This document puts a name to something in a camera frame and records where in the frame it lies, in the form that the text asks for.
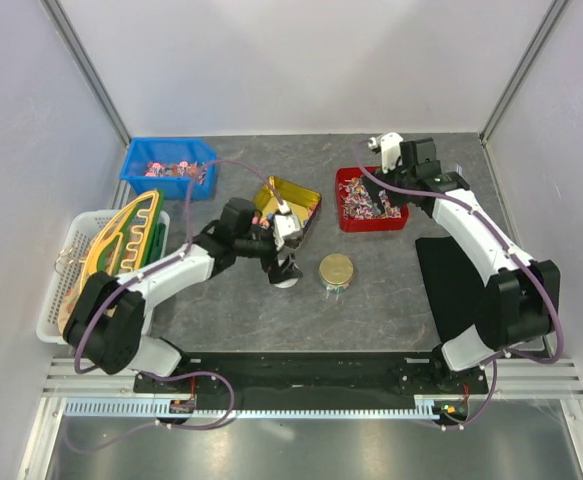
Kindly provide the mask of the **clear glass jar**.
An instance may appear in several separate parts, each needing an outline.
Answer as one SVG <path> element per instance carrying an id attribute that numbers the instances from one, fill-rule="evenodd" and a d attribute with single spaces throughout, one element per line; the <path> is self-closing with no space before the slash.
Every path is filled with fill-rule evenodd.
<path id="1" fill-rule="evenodd" d="M 322 280 L 321 284 L 325 291 L 326 298 L 330 297 L 337 298 L 340 294 L 344 293 L 350 287 L 350 282 L 334 284 Z"/>

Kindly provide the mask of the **round wooden jar lid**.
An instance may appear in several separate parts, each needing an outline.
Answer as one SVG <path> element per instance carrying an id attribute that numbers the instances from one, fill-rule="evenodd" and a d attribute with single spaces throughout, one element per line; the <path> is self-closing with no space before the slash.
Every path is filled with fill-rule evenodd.
<path id="1" fill-rule="evenodd" d="M 354 265 L 348 256 L 333 253 L 322 259 L 318 271 L 326 288 L 346 289 L 353 278 Z"/>

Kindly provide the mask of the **gold tin of star candies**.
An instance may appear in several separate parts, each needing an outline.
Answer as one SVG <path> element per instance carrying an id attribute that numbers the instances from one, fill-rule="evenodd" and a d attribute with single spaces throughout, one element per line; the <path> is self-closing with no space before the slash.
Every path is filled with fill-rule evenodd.
<path id="1" fill-rule="evenodd" d="M 252 199 L 256 212 L 250 232 L 255 236 L 269 231 L 274 238 L 273 216 L 277 213 L 293 213 L 300 219 L 304 230 L 304 240 L 319 212 L 321 202 L 322 197 L 316 191 L 280 177 L 270 176 Z"/>

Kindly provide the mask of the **blue plastic bin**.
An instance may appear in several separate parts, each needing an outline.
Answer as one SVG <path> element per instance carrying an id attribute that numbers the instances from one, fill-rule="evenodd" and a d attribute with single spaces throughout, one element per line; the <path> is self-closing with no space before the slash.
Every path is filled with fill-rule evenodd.
<path id="1" fill-rule="evenodd" d="M 136 195 L 160 190 L 165 200 L 184 200 L 196 176 L 191 200 L 209 200 L 215 191 L 217 170 L 211 165 L 202 172 L 201 167 L 216 159 L 216 152 L 201 139 L 137 137 L 127 150 L 120 179 Z"/>

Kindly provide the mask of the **white round liner disc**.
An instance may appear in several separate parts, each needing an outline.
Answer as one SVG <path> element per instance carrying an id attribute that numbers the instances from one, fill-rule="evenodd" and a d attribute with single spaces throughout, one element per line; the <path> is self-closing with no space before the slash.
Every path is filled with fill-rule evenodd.
<path id="1" fill-rule="evenodd" d="M 288 288 L 295 286 L 298 281 L 299 281 L 298 278 L 287 279 L 287 280 L 284 280 L 282 282 L 276 283 L 275 287 L 280 288 L 280 289 L 288 289 Z"/>

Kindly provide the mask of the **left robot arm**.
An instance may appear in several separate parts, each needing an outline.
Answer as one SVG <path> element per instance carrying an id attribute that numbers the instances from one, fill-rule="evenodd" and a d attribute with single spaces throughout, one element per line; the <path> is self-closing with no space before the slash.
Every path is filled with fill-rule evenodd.
<path id="1" fill-rule="evenodd" d="M 239 258 L 259 260 L 269 283 L 279 288 L 302 276 L 293 253 L 304 236 L 299 217 L 286 202 L 262 222 L 257 212 L 252 202 L 232 198 L 218 219 L 172 254 L 131 273 L 92 274 L 63 332 L 75 350 L 75 371 L 88 373 L 81 364 L 87 359 L 91 369 L 108 375 L 130 369 L 155 378 L 169 393 L 186 389 L 191 371 L 181 350 L 143 330 L 156 306 L 218 276 Z"/>

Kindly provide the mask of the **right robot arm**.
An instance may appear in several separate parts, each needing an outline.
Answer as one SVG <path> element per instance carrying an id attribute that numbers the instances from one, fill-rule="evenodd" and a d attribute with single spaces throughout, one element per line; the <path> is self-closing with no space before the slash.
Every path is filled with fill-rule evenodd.
<path id="1" fill-rule="evenodd" d="M 438 392 L 454 392 L 465 371 L 512 353 L 537 363 L 556 363 L 564 352 L 558 314 L 560 271 L 536 261 L 508 238 L 480 206 L 459 171 L 444 172 L 432 138 L 406 141 L 396 132 L 371 137 L 367 148 L 381 158 L 363 184 L 373 201 L 385 192 L 391 204 L 413 204 L 445 229 L 481 281 L 476 315 L 442 342 L 442 360 L 429 368 Z M 543 359 L 521 350 L 523 343 L 556 336 L 555 351 Z"/>

